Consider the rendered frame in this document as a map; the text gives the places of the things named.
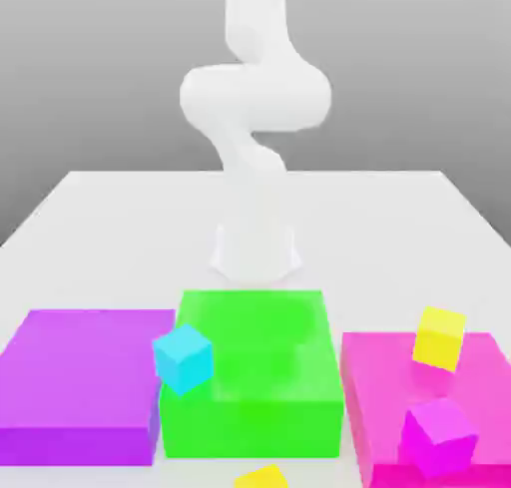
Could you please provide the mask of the small cyan cube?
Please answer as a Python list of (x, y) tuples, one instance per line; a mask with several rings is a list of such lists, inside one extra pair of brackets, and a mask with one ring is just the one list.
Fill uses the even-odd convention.
[(155, 339), (153, 350), (158, 376), (178, 396), (214, 375), (212, 342), (187, 323)]

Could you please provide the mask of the small yellow cube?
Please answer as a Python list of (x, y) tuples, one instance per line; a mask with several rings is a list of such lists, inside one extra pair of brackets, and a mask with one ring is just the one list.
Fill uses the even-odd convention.
[(466, 319), (463, 313), (426, 306), (419, 320), (412, 359), (454, 372), (460, 357)]
[(234, 488), (288, 488), (288, 482), (279, 467), (270, 464), (241, 475), (235, 480)]

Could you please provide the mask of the small magenta cube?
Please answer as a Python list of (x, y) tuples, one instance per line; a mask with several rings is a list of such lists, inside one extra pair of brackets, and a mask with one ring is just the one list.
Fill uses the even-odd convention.
[(479, 433), (463, 409), (449, 398), (410, 405), (400, 449), (426, 479), (469, 468)]

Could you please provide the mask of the large green box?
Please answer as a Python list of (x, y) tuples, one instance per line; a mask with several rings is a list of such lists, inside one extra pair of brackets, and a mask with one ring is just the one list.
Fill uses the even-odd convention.
[(169, 458), (335, 458), (344, 397), (319, 289), (188, 289), (178, 323), (213, 345), (213, 377), (164, 386)]

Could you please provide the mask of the large pink box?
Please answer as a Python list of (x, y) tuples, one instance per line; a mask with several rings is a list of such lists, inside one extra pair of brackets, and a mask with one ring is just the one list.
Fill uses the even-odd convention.
[[(412, 332), (346, 332), (341, 379), (363, 488), (511, 488), (511, 363), (488, 332), (465, 334), (455, 372), (412, 359)], [(399, 449), (412, 404), (449, 397), (479, 434), (464, 472), (426, 480)]]

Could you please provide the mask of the large purple box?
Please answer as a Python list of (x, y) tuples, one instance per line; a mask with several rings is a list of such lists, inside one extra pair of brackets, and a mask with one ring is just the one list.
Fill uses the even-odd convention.
[(35, 309), (0, 353), (0, 466), (150, 466), (171, 309)]

